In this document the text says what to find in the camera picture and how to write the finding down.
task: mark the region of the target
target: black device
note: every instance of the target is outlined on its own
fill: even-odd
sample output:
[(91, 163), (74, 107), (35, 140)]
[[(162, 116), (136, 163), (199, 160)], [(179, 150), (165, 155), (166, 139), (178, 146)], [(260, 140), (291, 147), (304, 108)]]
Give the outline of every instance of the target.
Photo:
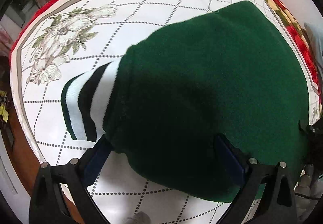
[[(296, 206), (293, 186), (285, 162), (260, 164), (246, 157), (222, 135), (214, 137), (214, 148), (231, 179), (241, 186), (230, 207), (218, 224), (241, 224), (261, 184), (266, 184), (252, 224), (295, 224)], [(88, 149), (80, 159), (66, 165), (41, 164), (29, 208), (29, 224), (76, 224), (66, 207), (60, 183), (67, 184), (77, 209), (86, 224), (109, 224), (97, 208), (87, 186), (93, 185), (110, 152), (104, 138)]]

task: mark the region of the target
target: bedsheet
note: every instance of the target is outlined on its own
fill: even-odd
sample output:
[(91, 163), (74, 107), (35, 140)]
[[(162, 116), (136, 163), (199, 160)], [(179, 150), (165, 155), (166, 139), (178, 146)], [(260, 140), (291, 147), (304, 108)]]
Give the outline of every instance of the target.
[[(239, 1), (243, 0), (53, 0), (44, 6), (21, 33), (11, 56), (14, 103), (40, 162), (65, 164), (93, 146), (73, 141), (66, 130), (60, 95), (69, 79), (120, 58), (129, 46), (166, 24)], [(298, 59), (307, 81), (309, 122), (314, 123), (319, 118), (320, 93), (299, 25), (279, 0), (249, 1), (279, 30)], [(125, 155), (116, 153), (88, 191), (112, 224), (136, 210), (147, 213), (153, 223), (216, 223), (229, 206), (146, 180), (130, 168)]]

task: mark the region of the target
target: knit fabric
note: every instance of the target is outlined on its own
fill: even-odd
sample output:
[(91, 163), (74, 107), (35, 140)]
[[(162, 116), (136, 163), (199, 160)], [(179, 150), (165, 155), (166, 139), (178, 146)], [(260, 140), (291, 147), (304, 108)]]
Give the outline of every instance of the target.
[(143, 177), (202, 199), (231, 202), (239, 189), (213, 149), (217, 133), (260, 163), (286, 162), (294, 183), (306, 155), (302, 69), (250, 2), (155, 31), (68, 82), (61, 102), (74, 139), (104, 135)]

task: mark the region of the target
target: striped cuff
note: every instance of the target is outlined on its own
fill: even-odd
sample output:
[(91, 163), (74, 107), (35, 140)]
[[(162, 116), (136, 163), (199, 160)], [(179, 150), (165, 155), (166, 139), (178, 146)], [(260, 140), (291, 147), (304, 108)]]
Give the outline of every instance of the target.
[(66, 83), (61, 104), (67, 130), (74, 140), (96, 142), (102, 128), (121, 59), (72, 78)]

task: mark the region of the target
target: cable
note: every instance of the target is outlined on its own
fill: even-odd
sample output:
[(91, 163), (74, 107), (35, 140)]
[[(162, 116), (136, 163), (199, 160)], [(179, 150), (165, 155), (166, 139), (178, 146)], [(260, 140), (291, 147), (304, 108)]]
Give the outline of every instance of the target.
[(303, 194), (300, 194), (300, 193), (295, 193), (296, 196), (299, 196), (299, 197), (302, 197), (302, 198), (305, 198), (305, 199), (311, 199), (311, 200), (317, 200), (319, 201), (320, 199), (318, 198), (311, 198), (309, 196), (306, 196), (306, 195), (303, 195)]

